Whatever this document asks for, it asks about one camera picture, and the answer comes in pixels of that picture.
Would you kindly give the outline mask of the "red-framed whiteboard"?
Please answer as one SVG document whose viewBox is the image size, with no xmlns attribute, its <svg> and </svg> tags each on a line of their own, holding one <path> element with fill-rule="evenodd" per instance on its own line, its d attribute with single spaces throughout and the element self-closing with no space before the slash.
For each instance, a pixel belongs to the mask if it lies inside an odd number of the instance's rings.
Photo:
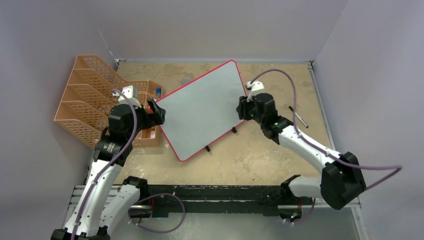
<svg viewBox="0 0 424 240">
<path fill-rule="evenodd" d="M 240 125 L 236 108 L 246 94 L 236 61 L 228 60 L 161 97 L 160 128 L 177 159 L 187 161 Z"/>
</svg>

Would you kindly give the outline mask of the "white marker pen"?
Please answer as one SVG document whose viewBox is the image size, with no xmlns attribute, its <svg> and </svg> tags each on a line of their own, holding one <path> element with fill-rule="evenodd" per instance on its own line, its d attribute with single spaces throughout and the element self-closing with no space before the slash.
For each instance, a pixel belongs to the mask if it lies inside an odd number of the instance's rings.
<svg viewBox="0 0 424 240">
<path fill-rule="evenodd" d="M 298 120 L 306 127 L 309 128 L 309 125 L 304 121 L 304 119 L 294 110 L 294 108 L 289 105 L 288 108 L 294 113 Z"/>
</svg>

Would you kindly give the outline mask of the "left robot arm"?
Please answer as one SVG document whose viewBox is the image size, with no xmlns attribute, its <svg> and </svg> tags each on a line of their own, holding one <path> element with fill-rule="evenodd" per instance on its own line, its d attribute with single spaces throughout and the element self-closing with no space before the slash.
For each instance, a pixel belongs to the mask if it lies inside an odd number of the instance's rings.
<svg viewBox="0 0 424 240">
<path fill-rule="evenodd" d="M 63 228 L 56 229 L 52 240 L 109 240 L 130 206 L 149 199 L 146 179 L 127 177 L 110 203 L 106 203 L 114 181 L 133 150 L 132 142 L 141 130 L 165 121 L 166 111 L 147 99 L 151 109 L 123 102 L 111 109 L 108 126 L 94 148 L 90 174 L 80 200 Z"/>
</svg>

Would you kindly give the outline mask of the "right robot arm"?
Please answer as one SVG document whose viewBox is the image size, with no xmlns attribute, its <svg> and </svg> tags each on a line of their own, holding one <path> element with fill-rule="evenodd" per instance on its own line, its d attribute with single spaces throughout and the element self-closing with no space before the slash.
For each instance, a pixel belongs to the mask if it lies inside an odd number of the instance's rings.
<svg viewBox="0 0 424 240">
<path fill-rule="evenodd" d="M 323 199 L 340 210 L 366 190 L 357 157 L 328 149 L 295 128 L 292 121 L 278 115 L 272 95 L 241 96 L 236 111 L 241 120 L 257 122 L 266 138 L 293 151 L 320 173 L 318 178 L 297 174 L 285 180 L 280 191 L 284 202 L 292 204 L 301 197 Z"/>
</svg>

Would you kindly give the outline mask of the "blue capped glue stick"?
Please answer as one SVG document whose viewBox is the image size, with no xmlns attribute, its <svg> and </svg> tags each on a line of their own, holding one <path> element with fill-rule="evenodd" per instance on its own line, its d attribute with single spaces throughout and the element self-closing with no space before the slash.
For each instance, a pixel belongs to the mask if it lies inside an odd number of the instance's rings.
<svg viewBox="0 0 424 240">
<path fill-rule="evenodd" d="M 161 98 L 162 97 L 162 89 L 157 88 L 156 91 L 155 91 L 155 95 L 156 95 L 156 97 Z"/>
</svg>

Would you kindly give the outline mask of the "orange plastic file organizer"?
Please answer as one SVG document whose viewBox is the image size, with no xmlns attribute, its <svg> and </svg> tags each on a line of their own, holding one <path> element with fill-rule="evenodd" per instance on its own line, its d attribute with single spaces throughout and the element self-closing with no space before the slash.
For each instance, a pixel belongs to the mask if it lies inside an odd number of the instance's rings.
<svg viewBox="0 0 424 240">
<path fill-rule="evenodd" d="M 158 99 L 156 89 L 164 92 L 161 85 L 151 80 L 127 81 L 98 55 L 78 55 L 54 121 L 93 149 L 108 125 L 111 108 L 118 104 L 112 90 L 130 85 L 137 88 L 137 99 L 146 112 L 151 113 L 147 99 Z"/>
</svg>

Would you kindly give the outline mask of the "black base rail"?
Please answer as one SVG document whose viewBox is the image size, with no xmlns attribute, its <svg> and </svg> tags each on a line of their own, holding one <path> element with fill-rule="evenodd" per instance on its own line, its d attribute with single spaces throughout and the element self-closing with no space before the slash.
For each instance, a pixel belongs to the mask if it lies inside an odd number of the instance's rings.
<svg viewBox="0 0 424 240">
<path fill-rule="evenodd" d="M 280 185 L 166 185 L 149 184 L 142 197 L 154 196 L 134 206 L 152 210 L 153 216 L 170 213 L 261 214 L 289 216 L 312 205 L 311 197 L 289 197 Z"/>
</svg>

